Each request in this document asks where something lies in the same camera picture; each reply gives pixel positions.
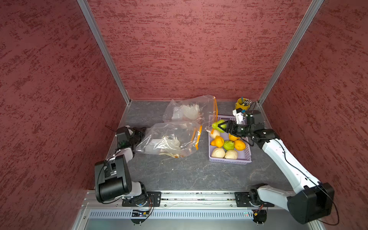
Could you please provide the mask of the orange fruit from bag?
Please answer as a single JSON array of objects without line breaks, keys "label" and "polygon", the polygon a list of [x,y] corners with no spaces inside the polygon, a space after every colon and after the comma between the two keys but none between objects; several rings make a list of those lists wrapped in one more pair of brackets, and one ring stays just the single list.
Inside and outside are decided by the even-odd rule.
[{"label": "orange fruit from bag", "polygon": [[240,138],[239,137],[236,137],[236,136],[234,136],[234,135],[232,135],[232,134],[229,134],[229,140],[230,141],[237,141],[237,140],[239,140]]}]

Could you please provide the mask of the green pear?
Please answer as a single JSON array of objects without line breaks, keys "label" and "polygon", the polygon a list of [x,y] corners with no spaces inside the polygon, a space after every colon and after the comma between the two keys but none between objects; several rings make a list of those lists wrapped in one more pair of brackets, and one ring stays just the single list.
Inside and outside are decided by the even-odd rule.
[{"label": "green pear", "polygon": [[226,140],[226,141],[224,142],[223,148],[224,148],[226,151],[234,150],[234,149],[235,149],[235,143],[234,143],[233,141]]}]

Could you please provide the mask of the beige pear top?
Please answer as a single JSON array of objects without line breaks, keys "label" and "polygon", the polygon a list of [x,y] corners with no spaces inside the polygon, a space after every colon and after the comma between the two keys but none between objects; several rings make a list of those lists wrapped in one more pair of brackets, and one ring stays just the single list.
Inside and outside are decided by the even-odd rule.
[{"label": "beige pear top", "polygon": [[209,134],[209,137],[212,139],[215,139],[216,137],[220,136],[220,132],[216,129],[212,129],[212,130],[206,130],[207,133]]}]

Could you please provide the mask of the beige pear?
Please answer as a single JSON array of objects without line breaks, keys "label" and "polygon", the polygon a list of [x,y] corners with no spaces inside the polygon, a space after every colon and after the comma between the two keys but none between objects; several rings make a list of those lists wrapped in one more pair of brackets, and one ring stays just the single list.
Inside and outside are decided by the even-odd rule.
[{"label": "beige pear", "polygon": [[225,159],[236,160],[238,159],[238,152],[236,150],[228,150],[224,156]]},{"label": "beige pear", "polygon": [[226,151],[223,148],[215,148],[212,153],[212,158],[224,158],[226,154]]},{"label": "beige pear", "polygon": [[207,133],[209,134],[209,137],[212,139],[215,139],[216,137],[220,136],[220,132],[216,129],[212,129],[212,130],[206,130]]}]

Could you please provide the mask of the clear zip-top bag orange seal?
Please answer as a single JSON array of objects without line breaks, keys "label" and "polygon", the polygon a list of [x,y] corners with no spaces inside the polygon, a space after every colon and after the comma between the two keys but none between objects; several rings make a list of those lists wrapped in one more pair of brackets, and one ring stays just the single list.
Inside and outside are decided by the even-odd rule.
[{"label": "clear zip-top bag orange seal", "polygon": [[218,116],[217,100],[212,95],[203,95],[182,101],[171,100],[163,115],[163,122],[195,121],[210,130]]}]

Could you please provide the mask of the clear bag with green fruit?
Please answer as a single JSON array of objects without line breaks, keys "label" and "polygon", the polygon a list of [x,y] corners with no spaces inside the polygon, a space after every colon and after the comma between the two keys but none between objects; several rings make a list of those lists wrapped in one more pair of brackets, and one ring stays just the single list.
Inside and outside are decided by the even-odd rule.
[{"label": "clear bag with green fruit", "polygon": [[202,126],[195,122],[157,123],[146,130],[135,151],[143,154],[187,157],[198,151]]}]

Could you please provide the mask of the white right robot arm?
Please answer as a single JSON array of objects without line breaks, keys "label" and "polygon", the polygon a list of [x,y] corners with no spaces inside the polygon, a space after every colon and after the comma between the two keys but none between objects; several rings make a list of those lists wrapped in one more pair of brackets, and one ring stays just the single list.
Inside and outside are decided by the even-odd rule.
[{"label": "white right robot arm", "polygon": [[258,110],[234,110],[236,120],[214,123],[213,128],[239,138],[248,138],[278,166],[292,186],[291,191],[280,190],[266,184],[254,185],[249,193],[250,205],[262,209],[265,203],[287,210],[300,224],[329,216],[334,203],[334,189],[322,183],[305,169],[290,153],[278,134],[265,127]]}]

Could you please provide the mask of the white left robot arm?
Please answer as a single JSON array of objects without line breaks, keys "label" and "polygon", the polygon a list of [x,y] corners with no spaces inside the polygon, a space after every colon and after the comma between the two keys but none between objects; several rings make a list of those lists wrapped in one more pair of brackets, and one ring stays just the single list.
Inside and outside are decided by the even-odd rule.
[{"label": "white left robot arm", "polygon": [[134,158],[135,148],[143,140],[146,129],[129,126],[117,129],[115,153],[94,166],[95,196],[98,202],[111,204],[118,199],[128,198],[139,206],[149,201],[144,184],[132,181],[127,165]]}]

